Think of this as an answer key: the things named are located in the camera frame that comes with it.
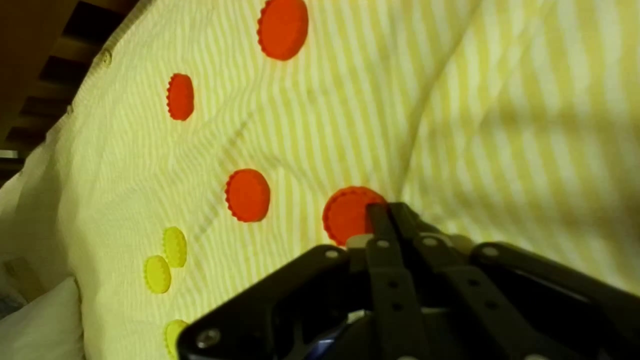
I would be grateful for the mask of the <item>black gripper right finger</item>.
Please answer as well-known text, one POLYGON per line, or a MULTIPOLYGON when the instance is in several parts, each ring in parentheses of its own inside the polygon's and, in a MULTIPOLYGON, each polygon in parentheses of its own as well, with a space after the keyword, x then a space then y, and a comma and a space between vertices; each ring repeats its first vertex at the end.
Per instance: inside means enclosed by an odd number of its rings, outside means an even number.
POLYGON ((425 320, 435 335, 434 352, 447 360, 457 354, 467 360, 524 360, 533 345, 533 328, 495 284, 405 203, 394 202, 386 214, 397 231, 418 297, 430 310, 425 320))

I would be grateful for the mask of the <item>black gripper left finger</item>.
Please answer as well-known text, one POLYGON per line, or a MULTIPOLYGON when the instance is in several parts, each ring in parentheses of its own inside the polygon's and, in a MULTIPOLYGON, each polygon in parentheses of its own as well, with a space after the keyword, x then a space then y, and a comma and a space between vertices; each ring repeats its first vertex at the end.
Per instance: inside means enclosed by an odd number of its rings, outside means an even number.
POLYGON ((366 214, 371 229, 371 240, 366 242, 366 263, 381 360, 425 360, 419 304, 389 210, 373 203, 366 214))

